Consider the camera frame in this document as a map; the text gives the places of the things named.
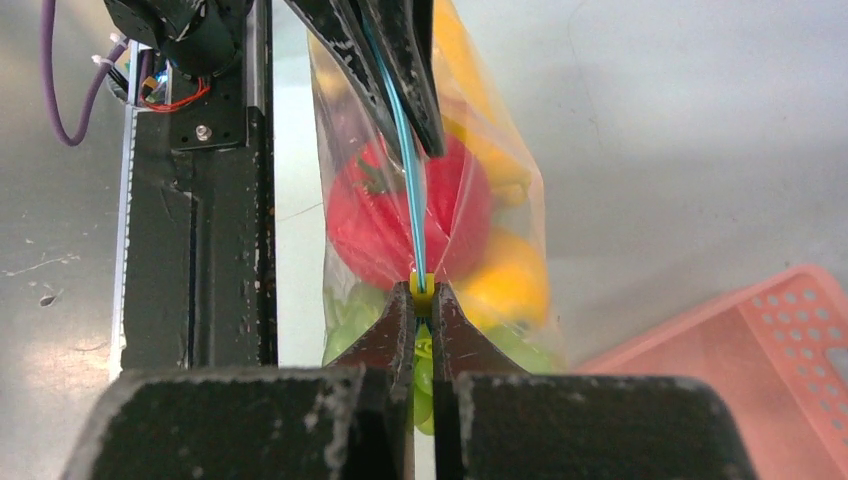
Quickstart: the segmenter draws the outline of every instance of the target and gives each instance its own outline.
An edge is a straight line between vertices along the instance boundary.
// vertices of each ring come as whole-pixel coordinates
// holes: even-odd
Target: plastic tomato
[[[427,271],[437,280],[471,272],[485,251],[492,192],[477,159],[456,137],[447,155],[424,162]],[[369,143],[336,175],[327,200],[327,238],[359,278],[384,290],[409,279],[415,262],[403,172]]]

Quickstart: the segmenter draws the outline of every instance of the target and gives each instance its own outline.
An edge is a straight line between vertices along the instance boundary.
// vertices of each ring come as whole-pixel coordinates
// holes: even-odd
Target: pink crate
[[[578,368],[686,375],[724,398],[763,479],[848,478],[848,298],[801,266],[708,302]]]

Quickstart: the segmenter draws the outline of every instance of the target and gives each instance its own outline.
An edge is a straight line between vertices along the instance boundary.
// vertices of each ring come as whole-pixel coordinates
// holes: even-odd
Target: yellow bell pepper
[[[444,65],[452,81],[440,84],[445,132],[477,157],[501,206],[521,205],[533,180],[533,170],[520,160],[530,159],[529,152],[486,81],[483,63],[450,0],[433,3],[433,37],[434,68],[438,72]]]
[[[454,283],[459,306],[481,330],[499,325],[540,327],[551,290],[545,259],[526,240],[493,227],[481,266]]]
[[[342,70],[336,65],[330,52],[321,45],[312,32],[306,36],[309,44],[309,56],[312,60],[312,75],[318,90],[330,102],[334,102],[350,91],[350,83]]]

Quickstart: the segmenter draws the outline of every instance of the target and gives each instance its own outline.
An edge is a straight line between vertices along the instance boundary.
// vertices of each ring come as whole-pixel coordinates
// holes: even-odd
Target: purple cable
[[[69,147],[76,147],[85,138],[88,131],[88,122],[91,120],[91,110],[94,107],[94,99],[97,97],[97,91],[100,90],[100,85],[112,68],[112,64],[120,58],[126,50],[126,47],[120,43],[115,45],[115,48],[109,52],[106,57],[112,64],[104,61],[97,70],[97,75],[88,87],[85,101],[80,112],[80,120],[77,125],[77,131],[73,137],[68,136],[65,127],[62,125],[62,117],[59,114],[59,104],[56,100],[56,87],[53,82],[53,24],[56,20],[56,0],[44,0],[41,8],[41,75],[44,86],[44,97],[47,103],[47,113],[50,116],[50,123],[53,125],[53,131],[56,133],[56,138],[60,142]]]

